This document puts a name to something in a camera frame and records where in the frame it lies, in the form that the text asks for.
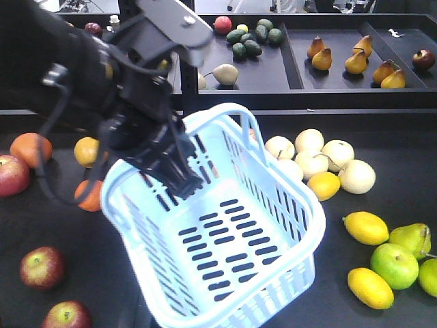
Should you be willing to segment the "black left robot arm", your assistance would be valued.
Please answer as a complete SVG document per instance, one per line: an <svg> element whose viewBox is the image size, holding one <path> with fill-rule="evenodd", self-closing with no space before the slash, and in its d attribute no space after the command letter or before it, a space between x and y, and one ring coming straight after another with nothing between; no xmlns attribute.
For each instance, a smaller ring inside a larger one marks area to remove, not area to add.
<svg viewBox="0 0 437 328"><path fill-rule="evenodd" d="M97 135L105 151L186 198L202 185L188 166L195 149L172 109L168 70L176 52L193 66L211 28L180 1L165 18L150 1L120 9L124 22L102 39L36 1L1 2L1 94L46 118Z"/></svg>

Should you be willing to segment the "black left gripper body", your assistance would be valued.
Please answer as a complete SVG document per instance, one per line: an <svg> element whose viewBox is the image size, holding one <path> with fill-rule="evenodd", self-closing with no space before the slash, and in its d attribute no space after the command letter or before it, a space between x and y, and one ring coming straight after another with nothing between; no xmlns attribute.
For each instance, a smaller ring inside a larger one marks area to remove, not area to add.
<svg viewBox="0 0 437 328"><path fill-rule="evenodd" d="M99 110L112 122L107 145L142 171L186 170L185 127L167 82L177 47L141 15L98 45L105 95Z"/></svg>

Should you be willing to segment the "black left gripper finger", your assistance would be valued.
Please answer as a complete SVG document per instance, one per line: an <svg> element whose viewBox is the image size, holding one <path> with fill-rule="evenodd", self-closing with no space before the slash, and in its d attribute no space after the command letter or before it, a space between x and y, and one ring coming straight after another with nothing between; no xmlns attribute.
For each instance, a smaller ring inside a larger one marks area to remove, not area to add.
<svg viewBox="0 0 437 328"><path fill-rule="evenodd" d="M192 164L196 155L196 147L187 135L175 137L175 150L172 153L174 191L197 191L202 188L203 178Z"/></svg>
<svg viewBox="0 0 437 328"><path fill-rule="evenodd" d="M142 170L159 180L174 196L185 200L191 195L191 175L178 150L148 152Z"/></svg>

